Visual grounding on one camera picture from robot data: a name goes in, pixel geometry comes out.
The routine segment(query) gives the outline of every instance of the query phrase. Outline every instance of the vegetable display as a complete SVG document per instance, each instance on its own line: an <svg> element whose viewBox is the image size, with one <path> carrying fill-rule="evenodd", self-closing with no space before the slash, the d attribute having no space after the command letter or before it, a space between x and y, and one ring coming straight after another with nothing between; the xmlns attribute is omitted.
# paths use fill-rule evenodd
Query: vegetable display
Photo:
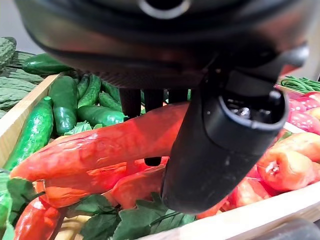
<svg viewBox="0 0 320 240"><path fill-rule="evenodd" d="M36 70L46 75L49 68L22 73L22 58L32 59L14 55L16 68L8 71L7 63L0 84L16 96L16 91L28 94L42 77L30 81L22 75ZM0 87L0 106L2 93ZM15 101L14 95L3 102ZM189 215L168 209L160 198L167 156L189 103L124 121L118 88L92 74L63 72L29 114L0 172L0 237L52 240L64 217L86 214L84 240L135 240L314 184L320 181L319 100L316 92L290 99L288 122L305 132L283 129L232 192L207 211ZM145 158L158 156L159 166L145 164Z"/></svg>

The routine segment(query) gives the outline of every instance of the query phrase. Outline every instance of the gray background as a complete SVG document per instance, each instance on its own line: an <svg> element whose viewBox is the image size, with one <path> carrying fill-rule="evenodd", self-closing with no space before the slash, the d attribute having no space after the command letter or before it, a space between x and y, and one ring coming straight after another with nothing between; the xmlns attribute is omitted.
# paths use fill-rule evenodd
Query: gray background
<svg viewBox="0 0 320 240"><path fill-rule="evenodd" d="M43 52L27 35L13 0L0 0L0 36L15 37L17 49L20 51L35 54ZM308 40L310 57L304 67L293 72L292 75L318 80L320 74L320 18L310 31Z"/></svg>

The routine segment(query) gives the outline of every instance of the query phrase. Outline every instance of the plastic vegetable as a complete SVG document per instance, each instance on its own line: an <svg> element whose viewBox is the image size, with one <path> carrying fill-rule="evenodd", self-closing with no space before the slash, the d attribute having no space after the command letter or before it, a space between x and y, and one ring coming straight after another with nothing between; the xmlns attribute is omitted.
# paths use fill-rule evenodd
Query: plastic vegetable
<svg viewBox="0 0 320 240"><path fill-rule="evenodd" d="M282 192L304 188L315 180L312 161L296 151L268 150L257 169L265 183Z"/></svg>
<svg viewBox="0 0 320 240"><path fill-rule="evenodd" d="M227 200L228 200L228 196L226 196L224 199L222 199L220 202L218 202L216 205L214 205L209 210L196 215L196 219L197 220L204 219L204 218L212 217L212 216L218 214L219 210L226 203Z"/></svg>
<svg viewBox="0 0 320 240"><path fill-rule="evenodd" d="M101 79L95 75L90 75L89 86L84 95L78 102L78 108L82 106L90 106L96 104L98 101L99 92L101 89Z"/></svg>
<svg viewBox="0 0 320 240"><path fill-rule="evenodd" d="M313 162L320 162L320 135L311 132L296 133L277 142L271 149L283 152L295 151Z"/></svg>
<svg viewBox="0 0 320 240"><path fill-rule="evenodd" d="M25 208L15 226L14 240L49 240L61 212L36 198Z"/></svg>
<svg viewBox="0 0 320 240"><path fill-rule="evenodd" d="M303 96L298 98L296 101L304 105L306 107L306 110L320 107L320 102L310 97Z"/></svg>
<svg viewBox="0 0 320 240"><path fill-rule="evenodd" d="M52 75L59 74L72 68L55 60L47 53L29 57L22 65L22 69L29 74Z"/></svg>
<svg viewBox="0 0 320 240"><path fill-rule="evenodd" d="M53 125L52 100L46 96L26 119L20 137L3 168L11 171L31 154L47 145Z"/></svg>
<svg viewBox="0 0 320 240"><path fill-rule="evenodd" d="M289 108L290 112L297 111L303 113L307 110L307 107L305 105L294 99L289 100Z"/></svg>
<svg viewBox="0 0 320 240"><path fill-rule="evenodd" d="M161 165L165 166L168 157L163 157ZM53 207L62 208L79 202L91 194L102 194L111 190L122 178L150 169L144 159L136 160L128 166L122 162L113 166L91 170L73 176L52 178L36 183L38 193L45 192L44 199Z"/></svg>
<svg viewBox="0 0 320 240"><path fill-rule="evenodd" d="M120 204L123 209L132 209L138 199L151 200L151 193L160 193L164 172L165 166L159 165L126 176L103 195L113 206Z"/></svg>
<svg viewBox="0 0 320 240"><path fill-rule="evenodd" d="M188 106L167 105L124 123L56 140L14 168L11 177L47 180L137 159L169 156Z"/></svg>
<svg viewBox="0 0 320 240"><path fill-rule="evenodd" d="M320 134L320 121L305 112L292 111L287 121L306 132Z"/></svg>
<svg viewBox="0 0 320 240"><path fill-rule="evenodd" d="M77 123L77 84L70 76L60 76L51 85L49 96L53 100L56 132L62 136Z"/></svg>
<svg viewBox="0 0 320 240"><path fill-rule="evenodd" d="M122 123L125 115L121 111L115 111L104 106L82 106L77 110L81 121L88 121L94 126L102 124L104 127Z"/></svg>

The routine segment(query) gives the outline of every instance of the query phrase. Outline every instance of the fake pepper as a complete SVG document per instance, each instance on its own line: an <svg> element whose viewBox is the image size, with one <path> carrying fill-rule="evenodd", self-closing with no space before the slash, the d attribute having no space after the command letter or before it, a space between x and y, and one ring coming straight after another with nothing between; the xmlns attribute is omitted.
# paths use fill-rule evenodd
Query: fake pepper
<svg viewBox="0 0 320 240"><path fill-rule="evenodd" d="M56 209L40 198L24 209L14 230L14 240L49 240L63 210Z"/></svg>
<svg viewBox="0 0 320 240"><path fill-rule="evenodd" d="M167 105L123 123L61 138L28 157L10 176L34 182L169 156L188 106Z"/></svg>
<svg viewBox="0 0 320 240"><path fill-rule="evenodd" d="M167 164L168 157L163 157L161 165ZM91 194L102 194L111 190L122 178L150 169L145 160L136 160L132 166L122 162L113 166L103 167L73 176L52 178L36 183L38 193L46 202L55 208L75 204Z"/></svg>

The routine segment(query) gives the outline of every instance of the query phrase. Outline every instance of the red bell pepper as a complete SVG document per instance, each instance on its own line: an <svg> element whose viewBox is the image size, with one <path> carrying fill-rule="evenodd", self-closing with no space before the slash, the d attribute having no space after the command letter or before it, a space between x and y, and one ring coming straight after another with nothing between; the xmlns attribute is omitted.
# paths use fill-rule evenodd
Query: red bell pepper
<svg viewBox="0 0 320 240"><path fill-rule="evenodd" d="M14 240L49 240L63 214L63 209L56 209L37 197L20 216Z"/></svg>

